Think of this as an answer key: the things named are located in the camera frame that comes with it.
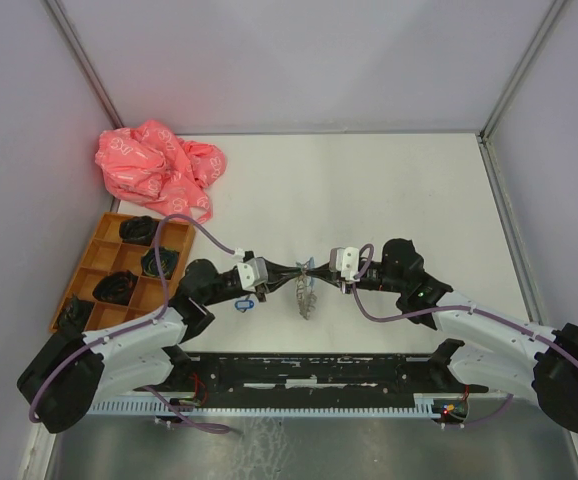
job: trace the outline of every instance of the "blue object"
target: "blue object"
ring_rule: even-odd
[[[247,295],[246,298],[236,300],[233,306],[236,307],[236,310],[240,313],[246,313],[247,310],[251,310],[256,304],[253,303],[253,300],[249,300],[249,296]]]

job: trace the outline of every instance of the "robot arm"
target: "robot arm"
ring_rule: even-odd
[[[410,321],[460,339],[445,341],[434,353],[459,382],[527,398],[555,422],[578,433],[578,368],[536,341],[540,336],[554,342],[578,361],[578,327],[567,324],[557,331],[497,314],[497,321],[493,320],[489,309],[485,312],[427,274],[422,257],[407,240],[388,241],[381,262],[366,265],[367,261],[360,269],[360,252],[354,248],[334,249],[329,264],[305,272],[254,257],[252,252],[224,273],[218,273],[208,260],[196,260],[186,268],[160,319],[156,320],[153,312],[104,330],[84,334],[59,331],[21,375],[18,389],[32,403],[56,366],[90,345],[89,351],[55,378],[36,408],[50,432],[63,431],[94,403],[164,382],[180,354],[178,345],[202,333],[214,320],[205,306],[251,293],[265,301],[268,293],[306,273],[343,293],[355,289],[399,293],[396,305]],[[125,329],[130,331],[116,336]]]

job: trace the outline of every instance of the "pink cloth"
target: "pink cloth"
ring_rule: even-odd
[[[178,139],[155,120],[102,132],[96,164],[114,197],[163,215],[191,215],[191,207],[197,207],[205,210],[197,219],[200,223],[212,216],[211,201],[202,189],[227,166],[217,147]]]

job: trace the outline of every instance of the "wall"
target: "wall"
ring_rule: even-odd
[[[493,139],[552,322],[578,324],[578,2],[571,2]]]
[[[30,427],[17,377],[96,218],[110,205],[92,164],[109,128],[41,2],[0,2],[0,480]]]
[[[127,125],[475,132],[551,0],[63,3]]]

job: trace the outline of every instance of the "wooden organizer box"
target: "wooden organizer box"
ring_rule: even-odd
[[[140,265],[140,259],[150,247],[122,243],[120,238],[120,224],[128,218],[133,217],[109,212],[102,216],[53,317],[49,328],[51,332],[58,330],[58,315],[69,303],[73,294],[77,295],[80,300],[94,303],[85,330],[113,327],[141,317],[162,305],[160,278],[144,276]],[[171,280],[167,281],[170,295],[175,293],[178,281],[182,278],[195,234],[194,228],[188,224],[168,222],[164,226],[161,246],[176,250],[180,254]],[[111,273],[123,270],[131,270],[134,275],[138,276],[138,283],[129,300],[129,305],[116,305],[96,300],[92,292],[98,282]]]

